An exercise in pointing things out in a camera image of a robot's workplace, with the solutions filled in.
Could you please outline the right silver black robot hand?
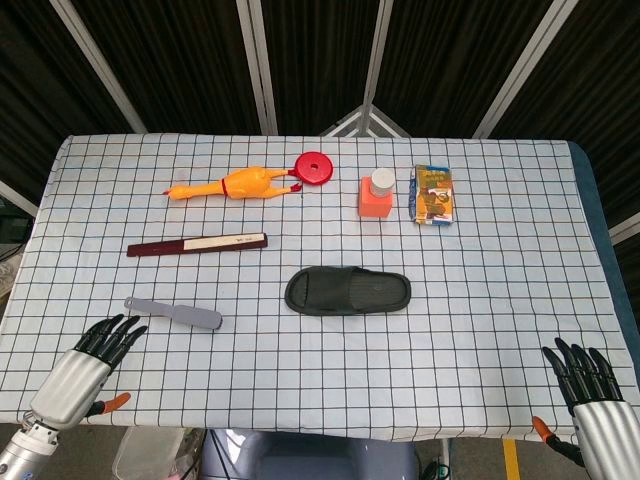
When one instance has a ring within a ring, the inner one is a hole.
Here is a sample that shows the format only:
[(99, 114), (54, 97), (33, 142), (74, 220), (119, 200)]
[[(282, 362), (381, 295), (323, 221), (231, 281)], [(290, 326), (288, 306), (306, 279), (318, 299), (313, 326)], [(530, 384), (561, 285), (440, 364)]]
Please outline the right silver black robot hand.
[(559, 439), (538, 416), (532, 418), (534, 430), (592, 479), (637, 479), (639, 419), (623, 398), (611, 364), (593, 347), (569, 345), (559, 337), (555, 344), (560, 355), (549, 347), (542, 353), (556, 375), (578, 443)]

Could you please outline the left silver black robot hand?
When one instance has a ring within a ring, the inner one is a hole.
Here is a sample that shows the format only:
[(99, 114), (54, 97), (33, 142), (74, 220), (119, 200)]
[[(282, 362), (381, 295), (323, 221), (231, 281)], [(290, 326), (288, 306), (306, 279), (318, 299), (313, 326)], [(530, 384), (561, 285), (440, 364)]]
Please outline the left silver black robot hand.
[(38, 424), (57, 431), (69, 430), (83, 419), (118, 410), (131, 398), (128, 392), (100, 400), (108, 378), (146, 331), (140, 317), (122, 314), (101, 320), (82, 334), (73, 348), (54, 365), (30, 402)]

